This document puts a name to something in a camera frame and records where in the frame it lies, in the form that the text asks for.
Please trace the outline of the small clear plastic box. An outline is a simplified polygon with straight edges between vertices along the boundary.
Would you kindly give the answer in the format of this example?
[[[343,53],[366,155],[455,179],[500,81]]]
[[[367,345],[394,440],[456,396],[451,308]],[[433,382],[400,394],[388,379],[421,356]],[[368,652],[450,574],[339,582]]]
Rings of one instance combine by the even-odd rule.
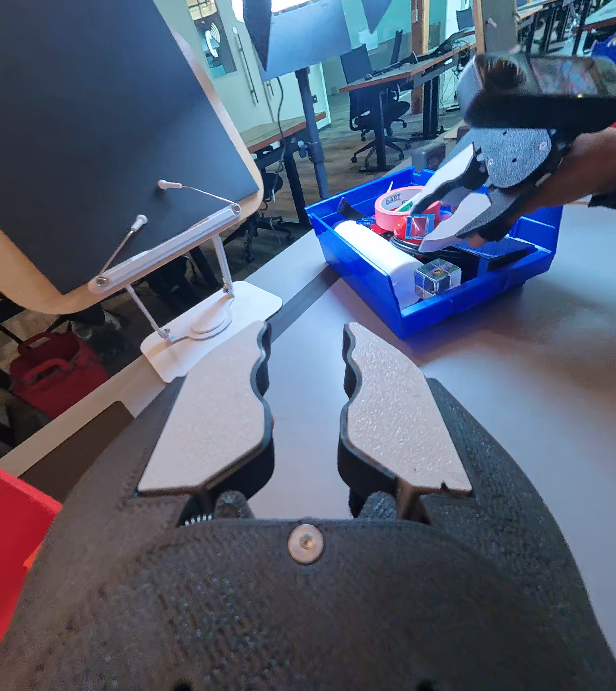
[[[427,300],[459,287],[462,269],[448,260],[435,258],[417,267],[414,277],[416,296]]]

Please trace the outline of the grey power adapter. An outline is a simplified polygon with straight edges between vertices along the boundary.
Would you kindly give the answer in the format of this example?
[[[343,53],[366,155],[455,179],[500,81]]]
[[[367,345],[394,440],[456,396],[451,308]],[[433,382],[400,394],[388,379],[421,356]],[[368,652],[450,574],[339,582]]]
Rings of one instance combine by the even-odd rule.
[[[416,173],[424,170],[435,171],[447,155],[447,147],[443,142],[428,142],[412,149],[410,152],[411,165]]]

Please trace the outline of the red masking tape roll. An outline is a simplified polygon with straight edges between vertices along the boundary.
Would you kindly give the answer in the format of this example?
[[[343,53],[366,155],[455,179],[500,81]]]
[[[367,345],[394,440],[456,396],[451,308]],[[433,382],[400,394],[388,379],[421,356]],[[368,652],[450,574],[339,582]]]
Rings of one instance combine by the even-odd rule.
[[[403,186],[392,189],[381,195],[375,202],[374,218],[376,225],[384,230],[394,233],[406,226],[406,219],[412,209],[418,203],[418,195],[424,190],[423,186]],[[413,198],[415,203],[405,213],[397,212],[397,208],[407,200]]]

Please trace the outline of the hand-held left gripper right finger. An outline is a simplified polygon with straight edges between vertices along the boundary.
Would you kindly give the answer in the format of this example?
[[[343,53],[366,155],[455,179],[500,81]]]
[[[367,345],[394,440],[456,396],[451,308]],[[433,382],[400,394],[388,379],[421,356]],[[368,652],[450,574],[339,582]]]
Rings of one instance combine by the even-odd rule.
[[[422,370],[362,324],[343,328],[347,402],[338,472],[356,508],[383,493],[398,518],[417,518],[419,497],[473,495],[461,457]]]

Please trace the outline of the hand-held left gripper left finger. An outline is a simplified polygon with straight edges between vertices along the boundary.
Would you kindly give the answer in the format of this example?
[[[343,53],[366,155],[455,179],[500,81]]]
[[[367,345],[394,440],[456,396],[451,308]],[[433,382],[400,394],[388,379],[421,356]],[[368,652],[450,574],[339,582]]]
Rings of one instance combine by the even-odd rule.
[[[249,500],[275,469],[269,389],[271,325],[254,321],[185,376],[137,486],[146,497],[185,497],[176,526],[211,520],[217,500]]]

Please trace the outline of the black board book stand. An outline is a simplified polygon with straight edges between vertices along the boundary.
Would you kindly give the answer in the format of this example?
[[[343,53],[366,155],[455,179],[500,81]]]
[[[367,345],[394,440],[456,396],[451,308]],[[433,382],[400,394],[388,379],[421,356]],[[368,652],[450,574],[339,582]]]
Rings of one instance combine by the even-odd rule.
[[[472,1],[476,52],[511,53],[517,47],[516,1]]]
[[[153,1],[0,1],[0,291],[67,315],[125,289],[169,383],[282,299],[234,282],[220,234],[262,180],[191,47]],[[134,292],[211,240],[222,289],[159,326]]]

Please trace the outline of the black office chair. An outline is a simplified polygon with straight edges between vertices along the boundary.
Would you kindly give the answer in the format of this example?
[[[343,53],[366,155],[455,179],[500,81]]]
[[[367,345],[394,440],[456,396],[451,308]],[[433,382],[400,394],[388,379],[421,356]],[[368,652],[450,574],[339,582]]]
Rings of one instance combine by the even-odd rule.
[[[409,103],[400,99],[397,83],[380,86],[364,85],[347,91],[349,95],[349,128],[359,132],[362,140],[367,133],[373,134],[373,141],[356,150],[352,162],[365,153],[361,172],[386,172],[390,169],[387,163],[387,149],[396,152],[399,160],[405,158],[405,150],[410,143],[405,137],[395,137],[392,125],[400,122],[404,126],[404,115],[409,110]]]
[[[258,237],[261,229],[271,231],[280,247],[282,247],[280,233],[285,235],[286,243],[289,244],[294,240],[294,232],[298,226],[296,222],[286,220],[282,216],[268,216],[265,214],[269,203],[276,202],[276,193],[281,190],[283,180],[277,172],[261,172],[261,178],[263,183],[262,203],[264,206],[244,223],[244,247],[249,262],[254,261],[253,240]]]

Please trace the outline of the black light stand pole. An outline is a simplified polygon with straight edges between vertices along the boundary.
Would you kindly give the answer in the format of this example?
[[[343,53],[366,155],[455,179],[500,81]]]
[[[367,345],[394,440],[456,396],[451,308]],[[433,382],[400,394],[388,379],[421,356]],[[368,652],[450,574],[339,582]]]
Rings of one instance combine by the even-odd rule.
[[[308,134],[307,150],[310,161],[313,164],[318,194],[321,200],[330,197],[327,172],[325,168],[325,157],[318,132],[317,119],[313,108],[312,91],[309,84],[308,67],[295,71],[295,78],[298,82],[298,89],[303,105],[304,119]]]

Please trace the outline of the studio softbox light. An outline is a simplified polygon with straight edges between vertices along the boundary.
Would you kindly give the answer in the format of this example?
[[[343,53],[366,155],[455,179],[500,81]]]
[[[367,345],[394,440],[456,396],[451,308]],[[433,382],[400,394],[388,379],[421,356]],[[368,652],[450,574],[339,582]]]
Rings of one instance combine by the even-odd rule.
[[[310,68],[352,49],[344,1],[242,1],[243,23],[263,82]]]

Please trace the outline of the red floor basket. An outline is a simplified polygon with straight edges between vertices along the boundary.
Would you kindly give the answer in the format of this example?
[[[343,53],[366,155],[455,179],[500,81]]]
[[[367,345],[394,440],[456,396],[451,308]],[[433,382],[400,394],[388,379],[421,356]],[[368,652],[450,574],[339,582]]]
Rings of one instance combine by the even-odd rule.
[[[71,330],[39,333],[22,341],[9,369],[10,391],[50,419],[109,378],[96,351]]]

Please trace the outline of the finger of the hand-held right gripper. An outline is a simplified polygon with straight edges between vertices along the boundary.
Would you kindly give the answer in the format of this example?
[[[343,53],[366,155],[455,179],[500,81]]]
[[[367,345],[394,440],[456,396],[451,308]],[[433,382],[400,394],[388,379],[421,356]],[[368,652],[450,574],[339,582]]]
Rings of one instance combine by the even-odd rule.
[[[456,216],[480,216],[481,145],[469,143],[454,154],[428,180],[423,190],[412,199],[411,214],[424,213],[440,201],[454,207]]]
[[[449,191],[439,200],[452,208],[451,215],[424,236],[418,247],[420,254],[462,243],[494,222],[494,196],[490,191]]]

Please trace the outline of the white cylinder roll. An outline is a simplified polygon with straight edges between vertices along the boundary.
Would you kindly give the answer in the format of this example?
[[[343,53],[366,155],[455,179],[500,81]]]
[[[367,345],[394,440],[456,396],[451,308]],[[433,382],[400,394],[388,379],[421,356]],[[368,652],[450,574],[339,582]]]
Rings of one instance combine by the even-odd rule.
[[[423,267],[419,260],[354,220],[338,223],[334,231],[390,278],[400,309],[419,302],[421,298],[416,293],[415,284],[416,270]]]

